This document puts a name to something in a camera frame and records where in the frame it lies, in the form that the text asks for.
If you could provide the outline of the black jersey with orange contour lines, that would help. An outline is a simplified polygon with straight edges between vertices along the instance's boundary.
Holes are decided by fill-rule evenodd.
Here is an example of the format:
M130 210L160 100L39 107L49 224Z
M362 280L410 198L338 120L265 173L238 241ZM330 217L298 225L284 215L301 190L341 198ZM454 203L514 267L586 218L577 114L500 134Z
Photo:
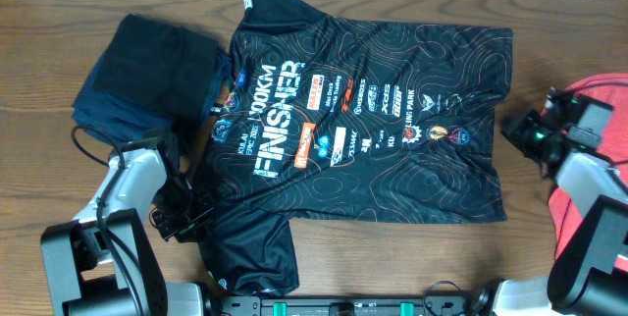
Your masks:
M243 2L230 93L196 177L211 204L199 249L222 288L296 290L293 218L505 219L492 154L495 108L511 84L510 29Z

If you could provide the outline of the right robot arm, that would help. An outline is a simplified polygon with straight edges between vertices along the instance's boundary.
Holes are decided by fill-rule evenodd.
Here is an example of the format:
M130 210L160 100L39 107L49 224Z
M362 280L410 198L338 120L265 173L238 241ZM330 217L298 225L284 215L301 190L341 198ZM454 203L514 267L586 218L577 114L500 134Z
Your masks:
M503 280L489 291L481 315L624 315L627 275L627 185L597 153L608 110L574 121L551 121L535 110L505 119L502 135L525 157L548 167L583 220L546 277Z

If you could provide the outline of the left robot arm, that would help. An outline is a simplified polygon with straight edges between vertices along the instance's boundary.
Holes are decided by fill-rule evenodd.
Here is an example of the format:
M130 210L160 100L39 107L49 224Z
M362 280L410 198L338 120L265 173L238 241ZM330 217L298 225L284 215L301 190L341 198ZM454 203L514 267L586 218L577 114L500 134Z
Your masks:
M108 173L69 222L41 236L56 315L219 315L222 303L201 282L164 279L145 220L166 238L186 231L191 186L180 171L177 137L166 130L113 141Z

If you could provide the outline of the folded dark navy clothes stack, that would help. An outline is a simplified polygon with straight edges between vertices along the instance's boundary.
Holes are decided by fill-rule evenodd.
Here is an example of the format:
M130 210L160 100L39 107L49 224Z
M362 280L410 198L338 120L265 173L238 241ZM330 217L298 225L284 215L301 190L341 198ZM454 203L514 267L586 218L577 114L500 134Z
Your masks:
M129 14L83 83L72 119L117 142L155 129L190 142L231 70L215 39Z

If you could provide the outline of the red shirt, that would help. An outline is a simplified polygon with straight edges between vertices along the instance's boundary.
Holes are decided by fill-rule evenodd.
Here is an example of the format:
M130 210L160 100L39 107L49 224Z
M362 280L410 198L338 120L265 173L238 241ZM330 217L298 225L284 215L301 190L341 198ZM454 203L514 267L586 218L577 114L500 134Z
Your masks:
M627 209L627 76L604 74L567 87L613 106L595 153L571 151L556 172L556 188L549 197L557 237L556 253L576 247L571 239L596 204L615 203Z

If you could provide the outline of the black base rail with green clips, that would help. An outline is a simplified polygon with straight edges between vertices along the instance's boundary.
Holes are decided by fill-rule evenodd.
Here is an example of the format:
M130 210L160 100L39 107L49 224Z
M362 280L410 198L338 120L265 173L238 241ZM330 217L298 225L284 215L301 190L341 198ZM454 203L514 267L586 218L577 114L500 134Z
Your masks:
M477 294L450 281L438 281L417 297L351 298L209 296L203 313L210 316L471 316L491 313L494 292Z

